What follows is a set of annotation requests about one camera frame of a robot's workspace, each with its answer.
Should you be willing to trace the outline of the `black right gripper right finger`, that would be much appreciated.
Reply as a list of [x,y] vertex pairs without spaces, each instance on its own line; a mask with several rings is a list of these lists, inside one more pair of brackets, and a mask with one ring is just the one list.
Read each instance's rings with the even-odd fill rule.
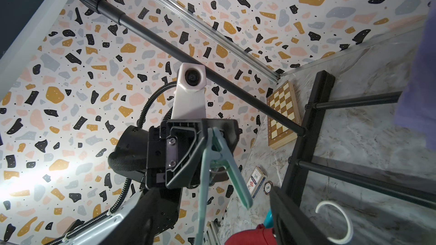
[[278,187],[270,192],[276,242],[279,245],[330,245],[327,237]]

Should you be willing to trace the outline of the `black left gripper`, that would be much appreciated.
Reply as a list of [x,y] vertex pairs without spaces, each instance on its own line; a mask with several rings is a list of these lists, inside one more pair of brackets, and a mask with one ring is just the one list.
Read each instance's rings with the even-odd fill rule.
[[148,135],[146,188],[193,189],[201,184],[201,161],[208,129],[218,128],[230,151],[239,141],[237,120],[168,120]]

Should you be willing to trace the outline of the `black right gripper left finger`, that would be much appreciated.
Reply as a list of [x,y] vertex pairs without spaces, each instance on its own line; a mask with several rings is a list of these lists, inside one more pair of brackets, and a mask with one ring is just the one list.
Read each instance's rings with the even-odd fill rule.
[[99,244],[152,245],[159,217],[160,192],[149,190],[129,212],[127,217]]

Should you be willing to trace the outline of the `red garment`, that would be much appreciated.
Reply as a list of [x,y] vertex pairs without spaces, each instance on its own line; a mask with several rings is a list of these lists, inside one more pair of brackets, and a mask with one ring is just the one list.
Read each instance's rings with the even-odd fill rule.
[[255,229],[244,230],[230,236],[225,245],[277,245],[273,228],[265,228],[263,224]]

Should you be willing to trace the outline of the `purple garment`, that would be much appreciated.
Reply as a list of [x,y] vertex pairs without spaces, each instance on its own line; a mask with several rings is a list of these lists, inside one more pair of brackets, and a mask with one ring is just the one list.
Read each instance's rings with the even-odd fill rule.
[[426,147],[436,149],[436,0],[430,9],[414,58],[410,80],[396,106],[395,124],[423,133]]

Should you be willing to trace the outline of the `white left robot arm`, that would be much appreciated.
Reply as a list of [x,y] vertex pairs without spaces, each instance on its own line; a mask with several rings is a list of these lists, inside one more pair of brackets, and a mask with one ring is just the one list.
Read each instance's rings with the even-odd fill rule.
[[126,179],[115,204],[71,228],[58,244],[151,245],[182,217],[184,189],[198,191],[198,231],[190,243],[203,244],[210,187],[225,180],[238,185],[238,140],[238,123],[229,119],[165,119],[149,130],[128,127],[108,158]]

